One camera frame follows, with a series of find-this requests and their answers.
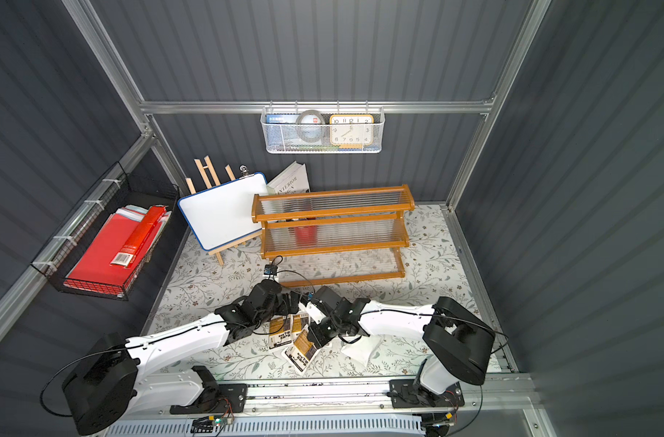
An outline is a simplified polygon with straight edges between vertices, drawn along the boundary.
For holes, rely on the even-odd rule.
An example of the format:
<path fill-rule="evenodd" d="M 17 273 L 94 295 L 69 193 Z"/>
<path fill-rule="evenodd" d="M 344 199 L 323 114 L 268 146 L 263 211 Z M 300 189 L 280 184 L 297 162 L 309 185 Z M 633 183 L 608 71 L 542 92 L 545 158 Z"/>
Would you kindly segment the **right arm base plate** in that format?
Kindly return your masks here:
<path fill-rule="evenodd" d="M 435 394 L 413 379 L 389 381 L 386 396 L 395 409 L 448 408 L 457 409 L 465 405 L 458 383 L 451 385 L 444 393 Z"/>

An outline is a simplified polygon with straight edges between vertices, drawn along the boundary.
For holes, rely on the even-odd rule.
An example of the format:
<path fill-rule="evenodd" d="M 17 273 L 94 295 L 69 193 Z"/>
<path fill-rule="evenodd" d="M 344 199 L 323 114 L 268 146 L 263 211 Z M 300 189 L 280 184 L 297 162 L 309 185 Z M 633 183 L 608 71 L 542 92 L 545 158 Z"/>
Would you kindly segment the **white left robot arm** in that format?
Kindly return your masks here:
<path fill-rule="evenodd" d="M 296 314 L 308 301 L 264 279 L 249 294 L 183 326 L 129 339 L 105 335 L 62 383 L 78 434 L 101 432 L 128 413 L 155 408 L 176 414 L 233 411 L 233 401 L 206 367 L 195 365 L 172 377 L 158 371 L 254 335 L 273 317 Z"/>

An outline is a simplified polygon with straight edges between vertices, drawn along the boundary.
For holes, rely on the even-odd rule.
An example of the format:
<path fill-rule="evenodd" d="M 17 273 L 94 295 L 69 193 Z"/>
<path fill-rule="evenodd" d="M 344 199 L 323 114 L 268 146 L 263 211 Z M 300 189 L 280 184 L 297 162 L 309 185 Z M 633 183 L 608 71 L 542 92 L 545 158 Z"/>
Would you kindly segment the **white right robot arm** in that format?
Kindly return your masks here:
<path fill-rule="evenodd" d="M 450 297 L 424 306 L 391 305 L 341 297 L 323 286 L 300 305 L 311 317 L 308 340 L 322 348 L 334 338 L 354 345 L 377 336 L 422 342 L 431 355 L 422 362 L 410 388 L 388 395 L 406 405 L 435 407 L 439 402 L 460 406 L 456 385 L 481 386 L 497 332 Z"/>

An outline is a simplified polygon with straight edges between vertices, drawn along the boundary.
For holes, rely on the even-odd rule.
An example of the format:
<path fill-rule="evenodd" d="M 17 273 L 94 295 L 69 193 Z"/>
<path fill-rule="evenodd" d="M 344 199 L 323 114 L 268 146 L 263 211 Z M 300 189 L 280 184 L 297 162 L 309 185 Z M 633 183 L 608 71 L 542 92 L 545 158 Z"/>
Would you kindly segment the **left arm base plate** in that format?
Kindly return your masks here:
<path fill-rule="evenodd" d="M 192 371 L 198 375 L 202 391 L 188 405 L 172 405 L 170 407 L 171 414 L 217 413 L 228 415 L 244 411 L 248 390 L 245 383 L 217 382 L 211 372 L 203 365 L 193 366 Z"/>

